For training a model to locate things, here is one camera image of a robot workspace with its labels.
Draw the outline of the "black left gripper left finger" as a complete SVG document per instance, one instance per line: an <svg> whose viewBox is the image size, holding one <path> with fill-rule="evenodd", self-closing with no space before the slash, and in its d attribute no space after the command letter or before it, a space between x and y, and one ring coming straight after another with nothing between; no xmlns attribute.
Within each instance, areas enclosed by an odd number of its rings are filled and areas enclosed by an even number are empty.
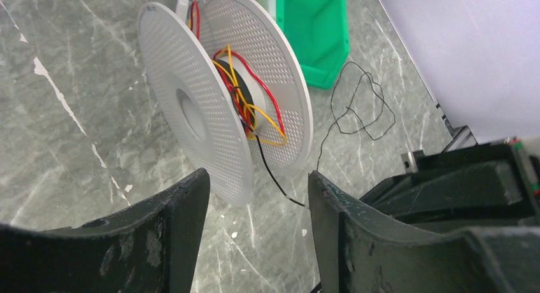
<svg viewBox="0 0 540 293"><path fill-rule="evenodd" d="M189 292L210 196L197 169L80 227L1 225L2 292Z"/></svg>

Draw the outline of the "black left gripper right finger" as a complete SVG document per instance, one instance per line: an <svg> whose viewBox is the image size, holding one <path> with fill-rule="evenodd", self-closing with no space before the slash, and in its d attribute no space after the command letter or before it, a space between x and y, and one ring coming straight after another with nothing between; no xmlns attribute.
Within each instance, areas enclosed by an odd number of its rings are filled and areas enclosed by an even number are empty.
<svg viewBox="0 0 540 293"><path fill-rule="evenodd" d="M539 228L445 234L395 220L318 171L308 199L323 292L538 292Z"/></svg>

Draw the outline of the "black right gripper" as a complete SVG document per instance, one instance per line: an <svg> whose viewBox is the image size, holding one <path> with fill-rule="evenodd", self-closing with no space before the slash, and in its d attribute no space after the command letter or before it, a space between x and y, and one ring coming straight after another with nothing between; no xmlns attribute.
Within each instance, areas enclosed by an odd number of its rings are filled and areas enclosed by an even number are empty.
<svg viewBox="0 0 540 293"><path fill-rule="evenodd" d="M510 138L402 156L406 172L360 199L405 224L434 232L465 226L539 225L539 140Z"/></svg>

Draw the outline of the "white perforated cable spool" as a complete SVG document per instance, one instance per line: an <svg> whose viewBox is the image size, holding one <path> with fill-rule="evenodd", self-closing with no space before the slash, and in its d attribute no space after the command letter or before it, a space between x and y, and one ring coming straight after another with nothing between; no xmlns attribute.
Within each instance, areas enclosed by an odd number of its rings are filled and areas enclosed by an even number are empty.
<svg viewBox="0 0 540 293"><path fill-rule="evenodd" d="M246 205L254 166L307 161L313 112L292 47L255 0L197 0L195 22L158 2L138 16L148 83L189 161L225 202Z"/></svg>

